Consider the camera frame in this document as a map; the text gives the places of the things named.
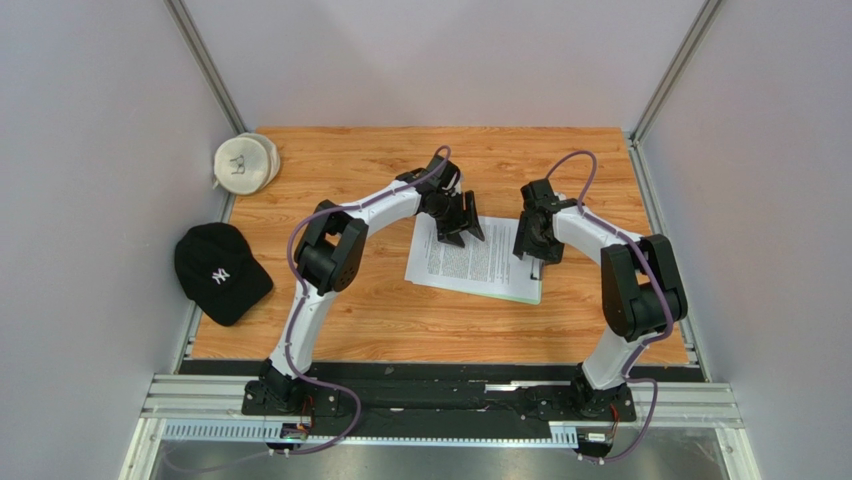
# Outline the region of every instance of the gray floor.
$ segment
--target gray floor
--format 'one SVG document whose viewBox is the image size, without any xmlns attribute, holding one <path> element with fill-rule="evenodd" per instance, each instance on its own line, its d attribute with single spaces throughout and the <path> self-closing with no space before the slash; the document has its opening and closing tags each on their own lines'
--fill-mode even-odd
<svg viewBox="0 0 852 480">
<path fill-rule="evenodd" d="M 632 441 L 635 431 L 620 429 L 613 452 Z M 249 443 L 166 443 L 169 459 L 184 468 L 220 465 L 264 450 Z M 622 462 L 598 467 L 578 462 L 572 451 L 535 448 L 379 447 L 339 445 L 285 459 L 264 457 L 204 475 L 180 474 L 160 465 L 158 480 L 451 480 L 451 479 L 727 479 L 712 429 L 657 429 Z"/>
</svg>

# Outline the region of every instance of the hat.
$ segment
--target hat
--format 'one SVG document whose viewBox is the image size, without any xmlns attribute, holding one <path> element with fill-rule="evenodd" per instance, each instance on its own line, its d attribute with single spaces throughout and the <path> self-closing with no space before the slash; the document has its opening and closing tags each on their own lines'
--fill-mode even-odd
<svg viewBox="0 0 852 480">
<path fill-rule="evenodd" d="M 216 323 L 229 327 L 272 290 L 272 279 L 233 225 L 189 229 L 175 247 L 183 291 Z"/>
</svg>

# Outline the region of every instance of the white embroidered logo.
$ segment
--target white embroidered logo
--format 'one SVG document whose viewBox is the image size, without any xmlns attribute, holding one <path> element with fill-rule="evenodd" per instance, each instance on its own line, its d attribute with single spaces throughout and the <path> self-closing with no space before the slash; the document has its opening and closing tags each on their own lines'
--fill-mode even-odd
<svg viewBox="0 0 852 480">
<path fill-rule="evenodd" d="M 224 268 L 220 268 L 218 272 L 213 272 L 213 280 L 216 280 L 216 285 L 221 285 L 226 278 L 230 277 Z"/>
</svg>

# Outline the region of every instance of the ny logo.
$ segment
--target ny logo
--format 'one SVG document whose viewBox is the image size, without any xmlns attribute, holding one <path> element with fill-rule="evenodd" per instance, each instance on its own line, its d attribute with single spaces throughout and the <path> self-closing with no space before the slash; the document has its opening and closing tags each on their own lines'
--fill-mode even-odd
<svg viewBox="0 0 852 480">
<path fill-rule="evenodd" d="M 246 173 L 246 165 L 245 165 L 246 159 L 243 158 L 242 155 L 240 155 L 237 158 L 232 158 L 231 163 L 233 163 L 234 166 L 237 167 L 236 170 L 231 172 L 231 175 L 242 175 L 242 174 Z"/>
<path fill-rule="evenodd" d="M 224 268 L 220 268 L 218 272 L 213 272 L 213 280 L 216 280 L 216 285 L 221 285 L 226 278 L 229 278 L 228 272 Z"/>
</svg>

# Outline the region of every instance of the wooden tabletop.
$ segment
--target wooden tabletop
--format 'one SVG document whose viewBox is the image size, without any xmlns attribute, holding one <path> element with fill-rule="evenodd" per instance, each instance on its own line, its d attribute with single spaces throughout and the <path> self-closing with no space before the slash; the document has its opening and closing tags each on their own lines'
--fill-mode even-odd
<svg viewBox="0 0 852 480">
<path fill-rule="evenodd" d="M 480 215 L 518 218 L 520 187 L 543 178 L 553 163 L 579 149 L 595 152 L 597 179 L 586 204 L 628 230 L 650 233 L 622 132 L 614 128 L 262 128 L 278 145 L 281 171 L 258 194 L 239 197 L 231 223 L 243 232 L 275 282 L 273 292 L 235 326 L 202 318 L 193 358 L 262 359 L 277 344 L 293 303 L 295 280 L 286 244 L 317 203 L 358 200 L 398 174 L 425 167 L 448 144 L 476 193 Z M 554 190 L 575 197 L 590 161 L 572 159 L 556 172 Z M 414 219 L 399 221 L 367 242 L 353 284 L 335 301 L 314 351 L 316 360 L 576 363 L 606 325 L 600 268 L 571 247 L 545 269 L 540 305 L 414 285 L 403 279 Z M 641 358 L 687 363 L 678 330 Z"/>
</svg>

